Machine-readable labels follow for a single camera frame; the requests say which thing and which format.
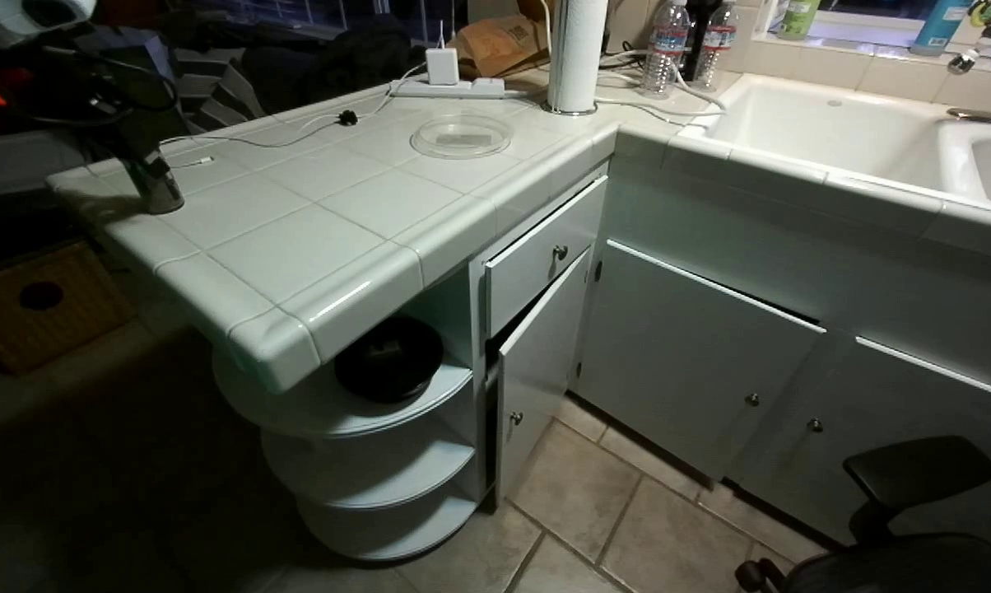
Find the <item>dark bowl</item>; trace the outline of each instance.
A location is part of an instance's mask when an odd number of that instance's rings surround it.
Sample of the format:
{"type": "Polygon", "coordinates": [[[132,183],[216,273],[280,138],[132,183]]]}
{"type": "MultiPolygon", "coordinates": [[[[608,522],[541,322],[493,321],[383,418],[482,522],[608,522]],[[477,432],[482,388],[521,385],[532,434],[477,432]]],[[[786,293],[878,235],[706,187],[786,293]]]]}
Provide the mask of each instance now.
{"type": "Polygon", "coordinates": [[[331,360],[339,385],[384,406],[417,398],[440,364],[440,341],[432,327],[392,317],[331,360]]]}

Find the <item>box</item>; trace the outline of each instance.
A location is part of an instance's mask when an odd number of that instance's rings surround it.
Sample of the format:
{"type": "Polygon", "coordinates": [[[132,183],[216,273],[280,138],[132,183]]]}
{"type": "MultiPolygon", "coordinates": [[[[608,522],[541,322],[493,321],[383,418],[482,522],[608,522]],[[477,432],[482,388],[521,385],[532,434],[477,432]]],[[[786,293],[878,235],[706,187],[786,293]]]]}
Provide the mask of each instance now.
{"type": "Polygon", "coordinates": [[[35,369],[132,317],[84,243],[62,243],[0,266],[0,367],[35,369]]]}

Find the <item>drawer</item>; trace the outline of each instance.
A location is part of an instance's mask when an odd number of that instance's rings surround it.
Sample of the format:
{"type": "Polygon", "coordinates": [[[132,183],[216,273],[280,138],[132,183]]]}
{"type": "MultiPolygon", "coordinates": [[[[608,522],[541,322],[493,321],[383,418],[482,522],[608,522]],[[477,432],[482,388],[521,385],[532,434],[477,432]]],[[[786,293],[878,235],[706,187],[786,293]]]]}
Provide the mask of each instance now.
{"type": "Polygon", "coordinates": [[[606,174],[488,261],[488,338],[510,322],[553,276],[596,243],[603,200],[606,174]]]}

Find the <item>bottle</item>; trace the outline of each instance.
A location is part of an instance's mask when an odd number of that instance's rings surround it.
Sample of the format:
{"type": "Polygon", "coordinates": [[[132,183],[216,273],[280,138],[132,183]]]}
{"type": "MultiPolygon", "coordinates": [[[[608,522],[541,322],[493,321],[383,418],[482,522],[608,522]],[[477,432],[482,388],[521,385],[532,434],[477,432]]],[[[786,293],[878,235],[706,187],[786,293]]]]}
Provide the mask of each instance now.
{"type": "Polygon", "coordinates": [[[802,40],[816,13],[819,13],[819,0],[781,0],[771,32],[781,40],[802,40]]]}
{"type": "Polygon", "coordinates": [[[653,13],[653,42],[641,92],[665,92],[678,81],[690,51],[689,0],[662,0],[653,13]]]}
{"type": "Polygon", "coordinates": [[[701,42],[696,42],[685,81],[699,86],[710,86],[710,67],[718,54],[731,51],[733,42],[733,25],[731,25],[731,4],[721,0],[714,13],[707,13],[706,25],[699,25],[696,37],[701,32],[701,42]]]}
{"type": "Polygon", "coordinates": [[[963,20],[971,0],[938,0],[922,25],[913,54],[941,58],[950,42],[959,25],[963,20]]]}

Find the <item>blue bottle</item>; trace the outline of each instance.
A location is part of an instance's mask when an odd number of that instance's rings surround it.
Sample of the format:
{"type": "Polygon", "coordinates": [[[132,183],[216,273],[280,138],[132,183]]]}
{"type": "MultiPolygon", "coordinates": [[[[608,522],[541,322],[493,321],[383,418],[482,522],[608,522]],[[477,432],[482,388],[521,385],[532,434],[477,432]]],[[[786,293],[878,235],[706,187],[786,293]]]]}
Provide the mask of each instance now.
{"type": "Polygon", "coordinates": [[[941,58],[950,42],[959,25],[963,20],[971,0],[938,0],[917,29],[913,54],[941,58]]]}

